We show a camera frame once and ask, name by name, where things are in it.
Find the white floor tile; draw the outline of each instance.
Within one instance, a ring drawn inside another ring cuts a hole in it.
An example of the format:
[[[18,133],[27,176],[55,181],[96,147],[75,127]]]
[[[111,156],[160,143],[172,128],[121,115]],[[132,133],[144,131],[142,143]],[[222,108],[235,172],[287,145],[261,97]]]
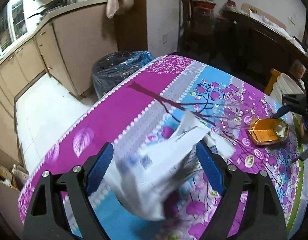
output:
[[[34,143],[32,143],[24,153],[24,159],[25,159],[26,169],[31,175],[41,161],[41,158],[38,155]]]
[[[36,166],[53,144],[96,101],[96,94],[77,100],[47,74],[30,87],[16,103],[17,132],[26,155],[26,166]]]

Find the metal screw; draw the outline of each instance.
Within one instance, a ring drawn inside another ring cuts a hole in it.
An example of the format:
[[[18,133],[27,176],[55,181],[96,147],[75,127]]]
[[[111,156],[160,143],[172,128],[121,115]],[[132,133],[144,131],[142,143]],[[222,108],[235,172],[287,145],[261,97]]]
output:
[[[230,171],[236,171],[236,166],[233,165],[233,164],[230,164],[229,166],[227,166],[227,168],[228,168]]]
[[[44,171],[42,175],[44,178],[46,178],[47,176],[49,176],[49,171]]]
[[[261,170],[260,171],[260,174],[263,176],[263,177],[266,177],[267,176],[267,172],[265,170]]]
[[[81,171],[81,166],[77,165],[73,168],[74,172],[80,172]]]

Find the kitchen counter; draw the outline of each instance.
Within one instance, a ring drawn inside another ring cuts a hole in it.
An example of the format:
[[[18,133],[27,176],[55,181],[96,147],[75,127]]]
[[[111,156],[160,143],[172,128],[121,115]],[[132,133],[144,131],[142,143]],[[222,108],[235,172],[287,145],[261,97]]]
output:
[[[3,63],[11,54],[13,54],[15,52],[15,50],[17,50],[20,46],[22,46],[23,44],[25,44],[27,41],[29,41],[30,39],[32,39],[40,30],[42,27],[44,27],[49,21],[51,21],[54,18],[57,18],[63,14],[75,11],[75,10],[79,10],[81,8],[84,7],[90,7],[93,5],[97,5],[97,4],[102,4],[102,3],[106,3],[108,0],[86,0],[86,1],[82,1],[82,2],[77,2],[77,3],[73,3],[64,7],[61,7],[59,9],[56,9],[54,11],[49,12],[43,20],[41,20],[41,22],[39,23],[39,25],[37,26],[37,28],[31,32],[31,33],[26,33],[25,35],[23,35],[21,38],[19,38],[16,42],[14,42],[10,48],[8,48],[8,51],[5,52],[4,54],[2,54],[0,56],[0,65],[1,63]]]

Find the pink floral tablecloth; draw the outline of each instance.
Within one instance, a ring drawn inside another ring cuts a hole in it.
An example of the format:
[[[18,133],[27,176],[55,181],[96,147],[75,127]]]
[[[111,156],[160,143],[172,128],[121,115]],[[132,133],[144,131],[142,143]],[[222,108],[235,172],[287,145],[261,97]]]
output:
[[[20,193],[20,217],[24,221],[43,171],[67,172],[97,154],[106,141],[113,143],[116,159],[126,157],[168,139],[184,110],[189,109],[201,122],[233,143],[236,151],[227,163],[247,172],[268,172],[291,237],[302,222],[308,197],[308,161],[291,163],[301,147],[293,116],[288,113],[283,117],[290,130],[287,141],[280,146],[257,147],[247,133],[253,116],[270,117],[279,107],[253,86],[211,66],[174,55],[157,58],[99,100],[55,142]],[[238,231],[247,194],[241,195],[229,236]],[[126,213],[105,181],[89,197],[112,240],[199,239],[220,199],[202,171],[169,197],[166,201],[169,219],[160,223],[145,225],[143,220]],[[64,205],[73,233],[80,235],[66,196]],[[115,221],[121,230],[117,230]]]

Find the black garbage bag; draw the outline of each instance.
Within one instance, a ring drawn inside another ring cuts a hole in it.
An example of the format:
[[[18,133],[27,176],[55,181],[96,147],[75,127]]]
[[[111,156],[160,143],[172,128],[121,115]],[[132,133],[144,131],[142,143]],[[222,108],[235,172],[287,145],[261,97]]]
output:
[[[143,50],[118,51],[102,57],[92,68],[92,79],[98,99],[152,60],[152,54]]]

